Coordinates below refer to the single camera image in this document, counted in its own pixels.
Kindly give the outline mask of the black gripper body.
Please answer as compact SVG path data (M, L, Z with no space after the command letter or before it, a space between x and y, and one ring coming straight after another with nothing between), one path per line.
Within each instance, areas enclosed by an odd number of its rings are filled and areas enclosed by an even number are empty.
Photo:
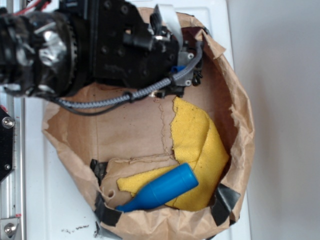
M184 40L172 5L158 4L145 22L125 0L92 0L91 76L98 83L144 89L168 78L155 89L157 97L183 96L185 87L201 82L202 62Z

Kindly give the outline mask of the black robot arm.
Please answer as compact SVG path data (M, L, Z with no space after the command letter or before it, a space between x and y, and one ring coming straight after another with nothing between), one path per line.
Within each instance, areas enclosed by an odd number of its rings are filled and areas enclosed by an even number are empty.
M188 46L170 5L157 5L146 23L125 0L45 4L0 10L0 83L10 95L70 97L94 82L156 90L165 78L165 92L181 95L199 69L202 44Z

